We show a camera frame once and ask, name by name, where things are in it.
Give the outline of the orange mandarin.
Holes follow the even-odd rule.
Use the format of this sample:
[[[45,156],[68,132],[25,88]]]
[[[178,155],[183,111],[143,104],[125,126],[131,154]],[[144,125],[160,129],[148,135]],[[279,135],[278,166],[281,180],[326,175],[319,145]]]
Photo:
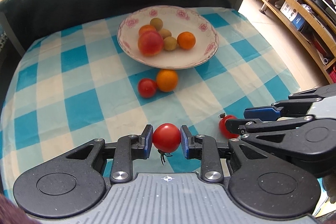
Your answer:
[[[161,69],[156,76],[156,83],[160,91],[171,92],[178,84],[178,74],[176,71]]]
[[[177,42],[180,48],[190,50],[196,44],[196,38],[191,32],[182,32],[177,37]]]
[[[156,28],[150,24],[144,25],[142,26],[139,30],[138,30],[138,35],[141,36],[142,34],[148,32],[148,31],[154,31],[156,32]]]

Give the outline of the blue white checkered tablecloth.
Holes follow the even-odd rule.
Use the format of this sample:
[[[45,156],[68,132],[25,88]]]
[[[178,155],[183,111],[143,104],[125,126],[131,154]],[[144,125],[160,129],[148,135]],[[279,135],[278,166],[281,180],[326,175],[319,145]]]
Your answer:
[[[252,106],[311,89],[293,76],[273,46],[280,34],[262,36],[247,14],[202,7],[220,43],[208,62],[178,72],[170,93],[145,99],[137,84],[157,69],[127,56],[117,41],[122,16],[56,32],[33,42],[13,75],[1,113],[4,194],[24,171],[94,138],[114,142],[147,124],[187,125],[193,134],[223,137],[221,113],[242,117]]]

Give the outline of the wooden tv shelf unit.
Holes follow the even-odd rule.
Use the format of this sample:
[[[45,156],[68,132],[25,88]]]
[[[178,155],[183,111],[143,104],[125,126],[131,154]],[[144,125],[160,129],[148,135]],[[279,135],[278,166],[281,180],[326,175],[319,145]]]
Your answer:
[[[260,12],[272,11],[290,30],[318,65],[327,81],[335,83],[335,23],[314,0],[261,0]],[[299,31],[281,13],[284,2],[295,8],[305,19]]]

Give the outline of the white floral porcelain plate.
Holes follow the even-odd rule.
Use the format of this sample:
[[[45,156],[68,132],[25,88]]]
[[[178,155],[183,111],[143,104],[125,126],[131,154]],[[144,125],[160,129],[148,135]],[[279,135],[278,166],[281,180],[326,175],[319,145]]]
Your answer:
[[[117,40],[132,59],[161,69],[187,69],[208,61],[219,47],[215,28],[197,12],[153,6],[127,16]]]

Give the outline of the red cherry tomato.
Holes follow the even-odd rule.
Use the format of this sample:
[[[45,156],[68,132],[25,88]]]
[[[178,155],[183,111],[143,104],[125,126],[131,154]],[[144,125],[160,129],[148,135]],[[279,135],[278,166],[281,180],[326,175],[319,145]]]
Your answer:
[[[239,134],[234,134],[230,132],[227,126],[227,121],[229,119],[236,119],[236,116],[231,115],[231,114],[225,114],[222,113],[220,116],[220,121],[219,121],[219,130],[221,134],[226,138],[226,139],[232,139],[232,138],[238,138]]]
[[[142,98],[151,98],[157,92],[157,83],[152,79],[144,78],[138,82],[137,89]]]
[[[171,123],[164,123],[157,127],[153,133],[154,146],[164,152],[174,152],[181,143],[181,133],[179,128]]]

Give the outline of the white blue box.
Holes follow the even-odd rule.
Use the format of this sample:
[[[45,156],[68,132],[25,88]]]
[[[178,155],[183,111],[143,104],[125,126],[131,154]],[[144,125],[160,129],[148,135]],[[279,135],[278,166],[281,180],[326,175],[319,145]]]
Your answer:
[[[284,2],[280,9],[281,13],[295,26],[297,30],[301,30],[305,24],[303,16],[287,2]]]

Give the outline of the brown longan fruit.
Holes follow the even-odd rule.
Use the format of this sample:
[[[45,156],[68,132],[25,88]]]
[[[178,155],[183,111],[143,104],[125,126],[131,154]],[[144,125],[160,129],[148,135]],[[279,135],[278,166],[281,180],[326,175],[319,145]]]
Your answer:
[[[164,42],[163,47],[165,51],[173,51],[178,46],[176,38],[173,38],[172,36],[165,38],[163,42]]]
[[[160,18],[153,18],[150,21],[150,25],[153,26],[156,31],[160,31],[163,28],[163,21]]]
[[[171,32],[165,28],[162,28],[161,30],[159,30],[158,33],[161,35],[163,39],[171,36]]]

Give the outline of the large red yellow apple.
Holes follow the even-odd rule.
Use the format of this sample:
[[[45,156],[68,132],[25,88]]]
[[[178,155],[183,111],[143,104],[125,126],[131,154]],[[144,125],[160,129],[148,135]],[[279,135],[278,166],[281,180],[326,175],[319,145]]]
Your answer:
[[[163,50],[164,42],[156,31],[147,31],[138,38],[138,49],[144,56],[154,56]]]

